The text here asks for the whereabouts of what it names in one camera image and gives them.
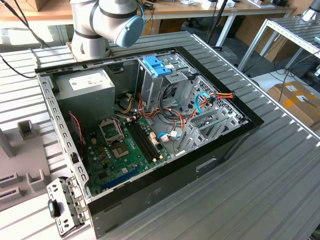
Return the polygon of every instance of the ram slot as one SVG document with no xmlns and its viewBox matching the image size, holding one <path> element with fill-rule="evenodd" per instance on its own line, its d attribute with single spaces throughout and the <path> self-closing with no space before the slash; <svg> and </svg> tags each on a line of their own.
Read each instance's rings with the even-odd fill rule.
<svg viewBox="0 0 320 240">
<path fill-rule="evenodd" d="M 139 124 L 131 122 L 126 126 L 126 128 L 130 132 L 148 163 L 153 162 L 154 159 L 159 159 L 160 154 L 157 153 L 156 149 L 151 144 Z"/>
</svg>

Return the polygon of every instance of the blue cable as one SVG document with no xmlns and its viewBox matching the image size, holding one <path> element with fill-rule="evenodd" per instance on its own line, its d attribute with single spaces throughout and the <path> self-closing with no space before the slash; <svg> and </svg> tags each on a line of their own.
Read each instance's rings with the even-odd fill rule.
<svg viewBox="0 0 320 240">
<path fill-rule="evenodd" d="M 163 135 L 167 135 L 167 133 L 166 132 L 160 132 L 159 134 L 158 134 L 158 136 L 157 136 L 157 138 L 158 139 L 160 139 L 161 138 L 161 136 L 163 136 Z"/>
<path fill-rule="evenodd" d="M 138 1 L 136 3 L 139 5 L 139 7 L 141 9 L 141 13 L 142 13 L 142 17 L 143 17 L 143 27 L 145 27 L 145 22 L 146 22 L 145 10 L 144 10 L 144 8 L 141 6 L 141 4 Z"/>
<path fill-rule="evenodd" d="M 194 104 L 195 108 L 198 110 L 199 114 L 202 114 L 202 111 L 198 105 L 198 98 L 200 95 L 205 96 L 206 98 L 210 98 L 210 96 L 208 94 L 206 94 L 205 92 L 200 92 L 200 93 L 198 93 L 197 96 L 195 96 L 195 104 Z"/>
</svg>

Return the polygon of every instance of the yellow wire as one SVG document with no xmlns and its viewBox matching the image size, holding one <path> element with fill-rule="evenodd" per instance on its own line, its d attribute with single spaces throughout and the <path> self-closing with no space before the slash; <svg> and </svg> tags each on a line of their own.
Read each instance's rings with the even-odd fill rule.
<svg viewBox="0 0 320 240">
<path fill-rule="evenodd" d="M 129 102 L 128 108 L 127 108 L 125 111 L 122 112 L 123 114 L 127 114 L 127 113 L 130 111 L 130 109 L 131 109 L 131 103 L 132 103 L 132 98 L 130 98 L 130 102 Z"/>
<path fill-rule="evenodd" d="M 231 95 L 232 92 L 231 92 L 231 93 L 221 93 L 221 92 L 217 92 L 216 94 L 219 94 L 219 95 Z"/>
</svg>

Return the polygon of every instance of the desk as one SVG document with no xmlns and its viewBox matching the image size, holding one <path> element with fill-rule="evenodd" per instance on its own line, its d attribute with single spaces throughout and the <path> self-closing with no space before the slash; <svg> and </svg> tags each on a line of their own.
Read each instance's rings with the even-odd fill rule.
<svg viewBox="0 0 320 240">
<path fill-rule="evenodd" d="M 196 35 L 181 31 L 142 36 L 116 55 L 183 46 L 253 109 L 264 124 L 224 164 L 119 226 L 103 240 L 308 239 L 320 222 L 320 138 Z M 66 46 L 35 49 L 41 67 L 70 63 Z M 30 74 L 34 55 L 3 57 Z M 68 176 L 36 79 L 25 79 L 0 62 L 0 128 L 25 119 L 38 123 L 52 179 Z M 60 240 L 47 194 L 0 212 L 1 240 Z M 68 240 L 93 240 L 85 224 Z"/>
<path fill-rule="evenodd" d="M 292 7 L 281 7 L 276 6 L 273 9 L 261 9 L 253 4 L 247 2 L 247 0 L 242 0 L 242 2 L 236 3 L 235 7 L 226 8 L 223 11 L 222 16 L 227 16 L 226 23 L 223 27 L 222 33 L 217 42 L 217 46 L 222 46 L 227 34 L 234 22 L 236 16 L 239 15 L 261 15 L 261 14 L 284 14 L 284 18 L 291 15 L 295 8 Z M 218 15 L 219 9 L 217 8 L 215 16 Z M 214 7 L 209 9 L 202 8 L 200 3 L 194 6 L 186 6 L 182 4 L 179 0 L 175 2 L 156 2 L 154 3 L 154 20 L 161 19 L 182 19 L 182 18 L 199 18 L 199 17 L 212 17 L 214 13 Z M 40 12 L 34 11 L 24 11 L 24 14 L 30 24 L 41 23 L 46 25 L 66 25 L 73 24 L 71 5 L 67 0 L 49 0 L 49 2 L 42 8 Z M 146 19 L 151 17 L 150 11 L 145 11 Z M 2 28 L 17 27 L 17 25 L 22 26 L 18 22 L 17 18 L 9 12 L 3 6 L 0 6 L 0 22 Z"/>
</svg>

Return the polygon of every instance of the aluminum table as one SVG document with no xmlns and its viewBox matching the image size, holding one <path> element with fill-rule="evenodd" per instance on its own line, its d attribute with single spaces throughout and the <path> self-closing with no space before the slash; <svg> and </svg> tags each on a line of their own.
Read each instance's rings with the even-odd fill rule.
<svg viewBox="0 0 320 240">
<path fill-rule="evenodd" d="M 187 32 L 141 37 L 111 45 L 116 56 L 183 46 L 265 121 L 224 164 L 119 226 L 108 240 L 306 240 L 320 223 L 320 139 L 245 75 Z M 34 51 L 42 67 L 72 62 L 65 46 Z M 4 53 L 18 71 L 32 74 L 34 55 Z M 68 176 L 66 162 L 37 80 L 0 63 L 0 127 L 39 123 L 52 178 Z M 0 212 L 0 239 L 55 240 L 46 194 Z M 67 240 L 94 239 L 89 223 Z"/>
<path fill-rule="evenodd" d="M 251 46 L 249 47 L 241 63 L 239 64 L 238 69 L 240 71 L 244 69 L 245 65 L 247 64 L 249 58 L 256 49 L 260 39 L 262 38 L 268 27 L 273 29 L 274 33 L 261 51 L 260 56 L 264 56 L 266 54 L 279 34 L 300 46 L 300 49 L 287 64 L 287 68 L 292 65 L 299 54 L 303 51 L 303 49 L 320 58 L 320 44 L 314 41 L 316 36 L 320 36 L 320 19 L 318 19 L 317 22 L 311 24 L 303 21 L 300 17 L 272 18 L 266 19 L 264 21 L 259 32 L 252 41 Z"/>
</svg>

